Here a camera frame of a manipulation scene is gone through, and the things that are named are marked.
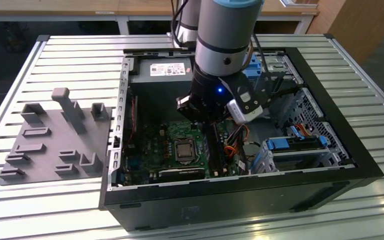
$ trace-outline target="screw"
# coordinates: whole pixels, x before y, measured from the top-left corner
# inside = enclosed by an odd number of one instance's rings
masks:
[[[226,65],[230,65],[231,64],[231,59],[227,57],[226,59],[223,59],[223,63],[226,64]]]

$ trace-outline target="wooden table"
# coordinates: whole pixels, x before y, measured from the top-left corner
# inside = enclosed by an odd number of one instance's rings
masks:
[[[258,21],[296,22],[294,33],[303,34],[318,13],[266,0]],[[123,35],[130,34],[128,21],[171,18],[170,0],[0,0],[0,21],[118,21]]]

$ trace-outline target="power supply label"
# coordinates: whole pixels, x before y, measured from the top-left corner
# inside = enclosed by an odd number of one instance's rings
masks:
[[[186,75],[184,63],[156,63],[151,65],[151,77]]]

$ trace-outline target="green motherboard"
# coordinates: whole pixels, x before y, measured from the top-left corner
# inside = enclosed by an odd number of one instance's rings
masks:
[[[228,138],[226,122],[218,125],[218,130],[223,143]],[[140,135],[142,153],[128,159],[130,181],[134,185],[147,184],[158,171],[168,169],[202,168],[206,169],[206,178],[211,178],[198,125],[186,121],[147,125]],[[226,176],[234,176],[238,174],[238,165],[226,163],[224,170]]]

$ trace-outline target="aluminum extrusion table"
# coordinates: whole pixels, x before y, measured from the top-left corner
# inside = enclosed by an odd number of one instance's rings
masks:
[[[384,93],[342,46],[323,35],[260,35],[263,47],[298,47],[384,172]],[[46,109],[54,88],[88,108],[116,106],[123,49],[171,47],[160,35],[52,36],[36,42],[0,107],[0,169],[14,146],[26,103]],[[384,178],[316,210],[126,232],[99,211],[100,178],[0,186],[0,239],[380,239]]]

